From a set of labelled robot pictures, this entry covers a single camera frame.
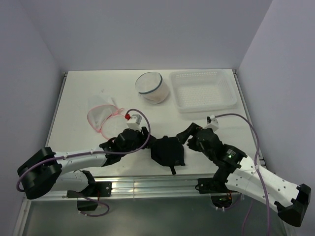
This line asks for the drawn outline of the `black bra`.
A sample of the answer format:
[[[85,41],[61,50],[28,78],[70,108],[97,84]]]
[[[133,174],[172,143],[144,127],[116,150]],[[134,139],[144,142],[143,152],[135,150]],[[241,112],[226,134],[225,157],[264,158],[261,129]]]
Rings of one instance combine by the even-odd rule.
[[[185,166],[184,147],[177,137],[157,139],[150,150],[151,158],[159,165],[169,167],[172,175],[176,174],[176,166]]]

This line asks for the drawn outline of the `beige bra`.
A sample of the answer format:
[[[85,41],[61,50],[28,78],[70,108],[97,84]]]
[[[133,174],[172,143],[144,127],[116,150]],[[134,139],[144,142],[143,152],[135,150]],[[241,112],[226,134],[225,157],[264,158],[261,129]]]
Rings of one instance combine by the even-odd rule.
[[[163,102],[169,95],[170,90],[167,83],[164,81],[160,74],[156,75],[155,80],[158,82],[156,88],[147,94],[143,94],[142,97],[152,104],[158,104]]]

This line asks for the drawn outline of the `grey trimmed mesh laundry bag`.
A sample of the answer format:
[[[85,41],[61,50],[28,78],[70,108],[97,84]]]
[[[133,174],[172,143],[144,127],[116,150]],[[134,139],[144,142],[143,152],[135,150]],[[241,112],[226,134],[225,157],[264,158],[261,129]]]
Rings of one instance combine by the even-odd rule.
[[[146,101],[142,95],[151,92],[154,88],[157,87],[158,82],[155,80],[158,72],[147,72],[138,77],[135,82],[135,89],[139,96]]]

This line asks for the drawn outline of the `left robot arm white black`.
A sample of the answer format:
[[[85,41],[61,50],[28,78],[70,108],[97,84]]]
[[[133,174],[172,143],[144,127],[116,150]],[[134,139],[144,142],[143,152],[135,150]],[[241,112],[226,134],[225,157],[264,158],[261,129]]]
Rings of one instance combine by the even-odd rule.
[[[77,171],[90,167],[106,167],[118,163],[122,157],[142,149],[149,149],[156,141],[150,130],[125,129],[117,137],[97,148],[77,152],[54,152],[44,147],[18,170],[16,188],[29,200],[37,199],[50,191],[77,191],[91,196],[96,190],[93,176]]]

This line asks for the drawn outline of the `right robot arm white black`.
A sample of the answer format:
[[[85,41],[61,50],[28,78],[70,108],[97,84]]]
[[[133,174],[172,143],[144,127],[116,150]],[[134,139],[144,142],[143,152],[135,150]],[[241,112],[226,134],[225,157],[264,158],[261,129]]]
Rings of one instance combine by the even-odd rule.
[[[240,192],[278,214],[284,222],[300,227],[311,200],[311,188],[295,184],[277,176],[235,146],[224,144],[211,128],[192,123],[177,134],[180,143],[204,154],[217,167],[213,186]]]

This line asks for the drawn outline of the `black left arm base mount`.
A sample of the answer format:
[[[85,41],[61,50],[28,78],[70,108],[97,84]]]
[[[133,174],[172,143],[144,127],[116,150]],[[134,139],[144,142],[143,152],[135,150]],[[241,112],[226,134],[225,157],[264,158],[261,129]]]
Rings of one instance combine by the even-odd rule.
[[[109,213],[110,207],[107,203],[103,202],[101,198],[110,197],[112,191],[112,182],[99,181],[92,183],[81,192],[68,190],[67,198],[82,198],[77,200],[77,209],[80,214],[87,215],[89,217],[104,216]],[[99,215],[93,214],[98,207],[104,207],[105,212]]]

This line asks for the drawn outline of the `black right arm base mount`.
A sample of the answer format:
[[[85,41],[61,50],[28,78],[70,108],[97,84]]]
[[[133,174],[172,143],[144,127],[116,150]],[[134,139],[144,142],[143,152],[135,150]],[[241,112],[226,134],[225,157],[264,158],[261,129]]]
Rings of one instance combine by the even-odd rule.
[[[199,194],[209,194],[214,207],[221,209],[231,208],[243,199],[242,194],[229,190],[212,177],[199,178],[194,188]]]

